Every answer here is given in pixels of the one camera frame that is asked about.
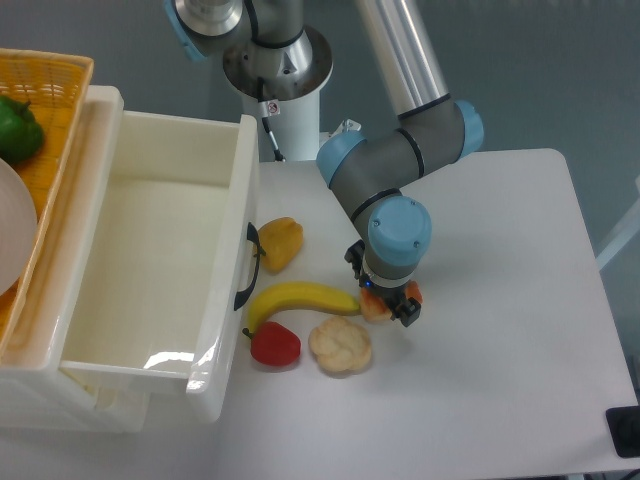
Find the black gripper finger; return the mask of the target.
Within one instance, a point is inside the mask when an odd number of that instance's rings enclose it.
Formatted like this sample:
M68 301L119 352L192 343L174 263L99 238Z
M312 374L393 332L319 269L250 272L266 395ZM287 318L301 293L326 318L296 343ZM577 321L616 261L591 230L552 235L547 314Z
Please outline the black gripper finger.
M420 317L420 303L415 298L398 297L388 302L391 319L404 327L411 326Z

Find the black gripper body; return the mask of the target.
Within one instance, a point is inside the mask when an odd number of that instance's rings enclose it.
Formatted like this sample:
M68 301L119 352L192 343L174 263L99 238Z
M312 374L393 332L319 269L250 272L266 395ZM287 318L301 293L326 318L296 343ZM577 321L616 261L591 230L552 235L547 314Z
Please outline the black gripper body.
M406 287L410 278L386 279L374 273L367 264L363 240L356 241L346 250L344 260L351 266L358 285L381 298L386 305L398 306L407 300Z

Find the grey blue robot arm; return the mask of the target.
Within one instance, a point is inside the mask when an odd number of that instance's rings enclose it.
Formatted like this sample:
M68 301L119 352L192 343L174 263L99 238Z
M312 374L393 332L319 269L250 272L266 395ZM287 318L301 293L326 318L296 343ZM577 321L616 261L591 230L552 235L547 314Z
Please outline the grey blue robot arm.
M477 151L484 127L453 100L417 5L361 1L357 10L399 125L370 141L343 121L319 130L319 94L333 69L325 37L299 1L168 1L186 55L223 55L224 74L257 123L263 161L314 160L358 233L346 261L392 319L410 325L421 306L407 291L431 238L431 220L405 186Z

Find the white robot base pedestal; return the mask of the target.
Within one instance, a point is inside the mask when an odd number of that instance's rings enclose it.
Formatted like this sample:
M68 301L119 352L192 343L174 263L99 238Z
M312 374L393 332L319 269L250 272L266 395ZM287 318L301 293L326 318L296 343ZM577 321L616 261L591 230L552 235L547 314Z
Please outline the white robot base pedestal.
M320 127L320 94L333 72L326 38L310 26L293 42L270 48L254 41L227 49L225 76L256 119L259 160L308 161L330 134Z

